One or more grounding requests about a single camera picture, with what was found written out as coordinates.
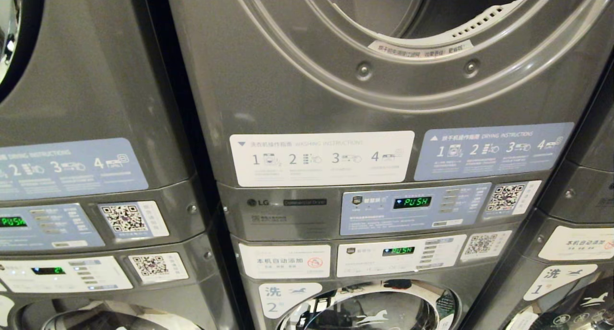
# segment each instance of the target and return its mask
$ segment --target sticker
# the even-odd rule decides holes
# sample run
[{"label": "sticker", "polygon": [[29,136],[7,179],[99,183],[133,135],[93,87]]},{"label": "sticker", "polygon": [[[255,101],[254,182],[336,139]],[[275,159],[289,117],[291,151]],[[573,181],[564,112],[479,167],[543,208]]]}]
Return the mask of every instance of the sticker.
[{"label": "sticker", "polygon": [[0,148],[0,200],[111,194],[147,187],[125,138]]},{"label": "sticker", "polygon": [[460,259],[496,257],[503,251],[509,236],[511,236],[511,230],[472,234],[467,240]]},{"label": "sticker", "polygon": [[132,288],[113,256],[0,260],[0,280],[13,293],[81,293]]},{"label": "sticker", "polygon": [[184,280],[189,277],[180,255],[176,252],[138,254],[128,258],[143,284]]},{"label": "sticker", "polygon": [[329,245],[248,246],[239,243],[251,278],[318,278],[331,274]]},{"label": "sticker", "polygon": [[400,183],[413,131],[232,135],[239,185],[248,187]]},{"label": "sticker", "polygon": [[337,277],[381,275],[451,267],[467,236],[339,245]]},{"label": "sticker", "polygon": [[416,181],[490,177],[554,166],[574,123],[429,130]]},{"label": "sticker", "polygon": [[540,273],[522,299],[533,301],[597,270],[597,264],[552,265]]},{"label": "sticker", "polygon": [[277,319],[308,297],[320,293],[319,283],[264,283],[258,287],[265,317]]},{"label": "sticker", "polygon": [[547,260],[591,260],[614,257],[614,227],[558,226],[538,254]]},{"label": "sticker", "polygon": [[0,295],[0,326],[9,326],[9,313],[13,306],[15,306],[13,300]]},{"label": "sticker", "polygon": [[105,203],[99,204],[98,209],[116,238],[152,238],[169,235],[160,209],[153,200]]},{"label": "sticker", "polygon": [[340,233],[355,236],[471,225],[491,185],[345,192]]},{"label": "sticker", "polygon": [[0,208],[0,252],[104,245],[77,203]]},{"label": "sticker", "polygon": [[541,184],[541,180],[498,184],[486,204],[483,217],[489,219],[524,214]]},{"label": "sticker", "polygon": [[369,48],[379,53],[392,55],[402,59],[437,59],[448,55],[460,53],[464,50],[473,48],[470,40],[465,40],[445,47],[437,48],[407,48],[388,44],[383,41],[375,40],[371,42]]}]

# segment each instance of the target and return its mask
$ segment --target washing machine door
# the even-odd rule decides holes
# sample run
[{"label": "washing machine door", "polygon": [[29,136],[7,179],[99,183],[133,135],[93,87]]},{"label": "washing machine door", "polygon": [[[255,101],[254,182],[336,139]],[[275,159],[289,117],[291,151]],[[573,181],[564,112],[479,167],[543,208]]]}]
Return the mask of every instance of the washing machine door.
[{"label": "washing machine door", "polygon": [[201,330],[191,321],[166,312],[116,301],[94,301],[60,313],[43,330]]},{"label": "washing machine door", "polygon": [[451,291],[414,280],[355,284],[309,299],[280,330],[448,330],[457,304]]},{"label": "washing machine door", "polygon": [[547,300],[538,301],[520,311],[506,327],[531,322],[529,330],[614,330],[614,282],[602,278],[586,286],[559,289],[549,299],[557,302],[548,307]]}]

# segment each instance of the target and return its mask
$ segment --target dryer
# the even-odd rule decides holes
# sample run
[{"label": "dryer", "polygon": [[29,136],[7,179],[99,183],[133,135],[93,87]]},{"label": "dryer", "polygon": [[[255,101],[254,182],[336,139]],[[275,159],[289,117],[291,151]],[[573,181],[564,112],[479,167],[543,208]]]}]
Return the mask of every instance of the dryer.
[{"label": "dryer", "polygon": [[230,231],[254,241],[521,220],[614,41],[612,0],[169,1]]}]

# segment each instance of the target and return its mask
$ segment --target screw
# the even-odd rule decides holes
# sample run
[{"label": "screw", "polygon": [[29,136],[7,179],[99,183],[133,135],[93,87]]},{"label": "screw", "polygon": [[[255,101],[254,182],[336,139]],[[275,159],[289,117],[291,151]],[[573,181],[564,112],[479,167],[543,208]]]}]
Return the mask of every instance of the screw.
[{"label": "screw", "polygon": [[565,191],[565,198],[566,199],[572,199],[575,197],[575,191],[574,189],[569,189]]}]

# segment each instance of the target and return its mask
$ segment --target instruction label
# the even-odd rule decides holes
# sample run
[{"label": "instruction label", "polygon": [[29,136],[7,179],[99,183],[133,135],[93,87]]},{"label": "instruction label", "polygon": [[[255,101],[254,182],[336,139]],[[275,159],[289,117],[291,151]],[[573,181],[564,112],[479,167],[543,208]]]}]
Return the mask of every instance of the instruction label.
[{"label": "instruction label", "polygon": [[239,243],[245,274],[251,278],[319,278],[331,274],[329,245],[248,246]]},{"label": "instruction label", "polygon": [[232,135],[243,187],[400,183],[413,131]]},{"label": "instruction label", "polygon": [[417,181],[489,177],[554,166],[574,123],[436,129],[424,135]]},{"label": "instruction label", "polygon": [[148,187],[125,138],[0,148],[0,200],[41,199]]},{"label": "instruction label", "polygon": [[614,227],[558,226],[538,254],[547,260],[592,260],[614,257]]}]

